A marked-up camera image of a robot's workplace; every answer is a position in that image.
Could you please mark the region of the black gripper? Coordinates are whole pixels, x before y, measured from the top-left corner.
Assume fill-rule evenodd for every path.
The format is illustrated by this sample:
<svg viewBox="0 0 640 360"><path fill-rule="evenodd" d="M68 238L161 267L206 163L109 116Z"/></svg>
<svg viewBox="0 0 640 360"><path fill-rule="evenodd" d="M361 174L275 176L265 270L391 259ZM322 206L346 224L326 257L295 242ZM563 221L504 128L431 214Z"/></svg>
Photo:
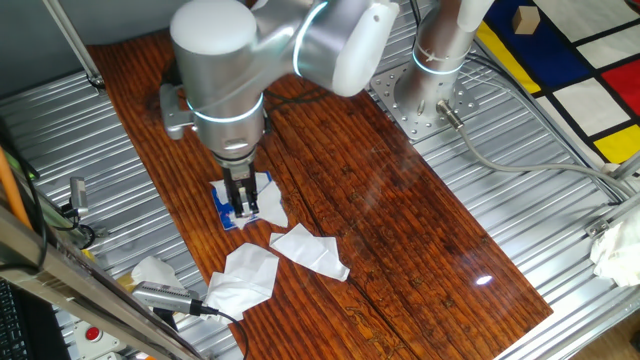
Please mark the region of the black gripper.
<svg viewBox="0 0 640 360"><path fill-rule="evenodd" d="M223 168L224 184L227 190L225 211L230 216L249 218L259 213L257 204L257 182L253 163ZM237 206L233 194L238 193Z"/></svg>

